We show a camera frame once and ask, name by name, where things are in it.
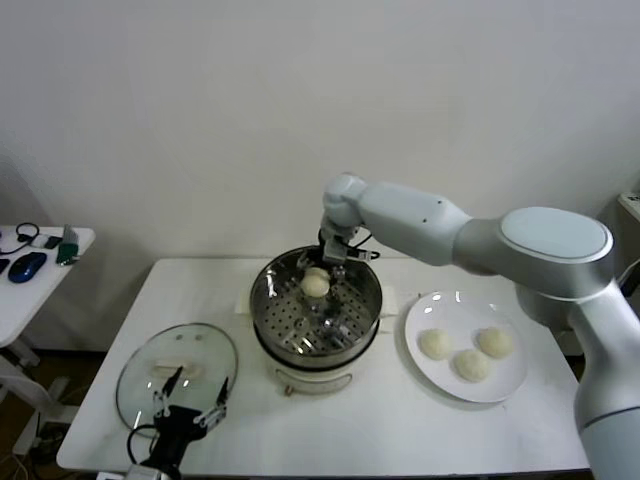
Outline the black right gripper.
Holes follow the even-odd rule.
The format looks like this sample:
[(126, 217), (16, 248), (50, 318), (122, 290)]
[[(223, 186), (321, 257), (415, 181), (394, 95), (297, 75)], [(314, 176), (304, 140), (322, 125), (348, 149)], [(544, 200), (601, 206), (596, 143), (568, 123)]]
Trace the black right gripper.
[[(345, 261), (349, 253), (349, 244), (337, 233), (321, 229), (319, 231), (319, 243), (324, 261)], [(297, 268), (304, 272), (309, 266), (309, 259), (306, 253), (302, 253), (297, 260)], [(335, 282), (343, 281), (346, 277), (344, 266), (333, 268), (333, 279)]]

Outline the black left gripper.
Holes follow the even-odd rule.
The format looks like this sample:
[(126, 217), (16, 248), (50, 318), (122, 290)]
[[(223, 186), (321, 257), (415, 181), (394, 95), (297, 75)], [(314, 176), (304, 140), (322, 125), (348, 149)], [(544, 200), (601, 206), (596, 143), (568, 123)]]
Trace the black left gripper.
[(203, 439), (207, 431), (216, 427), (227, 414), (229, 378), (226, 377), (213, 407), (201, 413), (181, 406), (169, 406), (171, 396), (183, 367), (165, 381), (159, 391), (153, 393), (153, 425), (158, 439), (153, 447), (147, 465), (180, 465), (190, 443)]

